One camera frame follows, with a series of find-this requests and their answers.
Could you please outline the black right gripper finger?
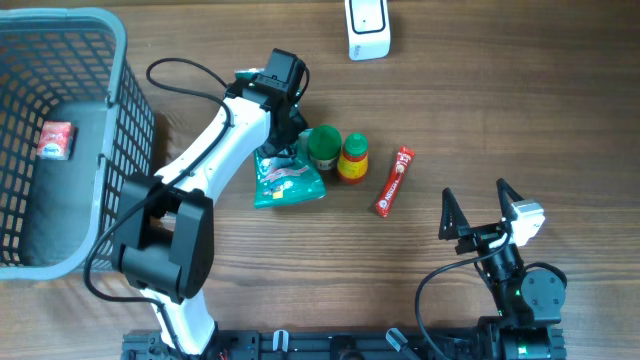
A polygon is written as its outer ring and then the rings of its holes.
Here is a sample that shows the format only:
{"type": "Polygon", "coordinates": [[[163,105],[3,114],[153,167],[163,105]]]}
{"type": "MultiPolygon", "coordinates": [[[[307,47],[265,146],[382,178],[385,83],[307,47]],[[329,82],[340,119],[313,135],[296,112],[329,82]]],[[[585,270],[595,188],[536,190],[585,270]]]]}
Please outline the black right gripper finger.
{"type": "Polygon", "coordinates": [[[453,240],[468,236],[470,225],[450,188],[442,191],[442,212],[438,238],[453,240]]]}
{"type": "Polygon", "coordinates": [[[518,194],[504,178],[499,178],[496,181],[496,187],[502,216],[507,220],[515,220],[516,215],[512,204],[523,201],[524,198],[518,194]]]}

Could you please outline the green lid jar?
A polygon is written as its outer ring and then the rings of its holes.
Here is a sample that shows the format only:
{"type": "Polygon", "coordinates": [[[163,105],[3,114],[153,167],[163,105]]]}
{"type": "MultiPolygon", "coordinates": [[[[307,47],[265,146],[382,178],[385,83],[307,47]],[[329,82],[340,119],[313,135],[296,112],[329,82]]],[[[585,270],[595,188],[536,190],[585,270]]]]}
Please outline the green lid jar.
{"type": "Polygon", "coordinates": [[[320,171],[329,171],[336,167],[342,148],[340,132],[331,125],[314,128],[307,139],[308,155],[314,166],[320,171]]]}

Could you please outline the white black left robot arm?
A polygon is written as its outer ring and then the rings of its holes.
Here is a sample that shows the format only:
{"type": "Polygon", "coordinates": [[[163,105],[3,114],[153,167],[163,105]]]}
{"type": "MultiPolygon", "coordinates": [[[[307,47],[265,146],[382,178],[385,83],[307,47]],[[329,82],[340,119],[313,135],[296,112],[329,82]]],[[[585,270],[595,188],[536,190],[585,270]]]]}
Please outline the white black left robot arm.
{"type": "Polygon", "coordinates": [[[299,57],[274,49],[263,70],[226,85],[218,114],[178,159],[124,183],[107,232],[112,267],[155,308],[162,341],[183,359],[204,354],[216,332],[202,292],[214,260],[214,205],[253,152],[273,158],[297,141],[307,123],[293,109],[308,80],[299,57]]]}

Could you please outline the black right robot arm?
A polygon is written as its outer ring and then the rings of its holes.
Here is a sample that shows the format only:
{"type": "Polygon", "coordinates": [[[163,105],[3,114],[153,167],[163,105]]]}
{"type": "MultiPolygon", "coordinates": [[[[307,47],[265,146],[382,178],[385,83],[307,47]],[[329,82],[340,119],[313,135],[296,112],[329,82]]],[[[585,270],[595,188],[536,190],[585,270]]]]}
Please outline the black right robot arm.
{"type": "Polygon", "coordinates": [[[567,357],[561,322],[568,279],[544,262],[525,264],[519,249],[541,229],[544,209],[519,195],[504,179],[496,182],[502,218],[472,227],[453,192],[442,192],[439,237],[455,240],[456,253],[475,253],[476,270],[488,287],[498,314],[475,327],[479,359],[557,360],[567,357]]]}

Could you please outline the red yellow sauce bottle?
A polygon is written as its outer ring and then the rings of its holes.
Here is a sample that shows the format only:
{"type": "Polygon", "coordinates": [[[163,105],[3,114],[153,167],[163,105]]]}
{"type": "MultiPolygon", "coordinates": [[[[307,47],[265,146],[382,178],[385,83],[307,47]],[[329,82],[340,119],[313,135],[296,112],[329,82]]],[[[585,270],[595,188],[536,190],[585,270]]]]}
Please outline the red yellow sauce bottle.
{"type": "Polygon", "coordinates": [[[361,182],[368,171],[368,140],[361,133],[350,134],[342,147],[337,163],[340,179],[348,184],[361,182]]]}

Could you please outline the red stick packet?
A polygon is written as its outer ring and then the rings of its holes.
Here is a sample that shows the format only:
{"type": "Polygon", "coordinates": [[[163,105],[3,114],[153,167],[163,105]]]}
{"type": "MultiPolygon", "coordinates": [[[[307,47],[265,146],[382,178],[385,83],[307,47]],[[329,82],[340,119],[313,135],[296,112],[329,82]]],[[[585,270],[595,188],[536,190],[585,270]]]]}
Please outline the red stick packet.
{"type": "Polygon", "coordinates": [[[375,204],[376,212],[382,218],[386,218],[389,215],[392,204],[414,157],[415,152],[409,147],[402,146],[398,151],[387,182],[375,204]]]}

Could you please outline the green snack bag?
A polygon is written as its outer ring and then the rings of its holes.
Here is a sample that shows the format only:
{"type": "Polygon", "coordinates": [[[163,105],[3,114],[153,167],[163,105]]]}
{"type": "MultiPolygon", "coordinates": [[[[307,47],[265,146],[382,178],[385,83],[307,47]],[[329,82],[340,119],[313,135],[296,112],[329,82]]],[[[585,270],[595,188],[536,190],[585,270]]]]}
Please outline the green snack bag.
{"type": "Polygon", "coordinates": [[[295,205],[321,199],[326,188],[308,155],[308,136],[303,131],[297,141],[275,157],[262,157],[254,151],[256,209],[295,205]]]}

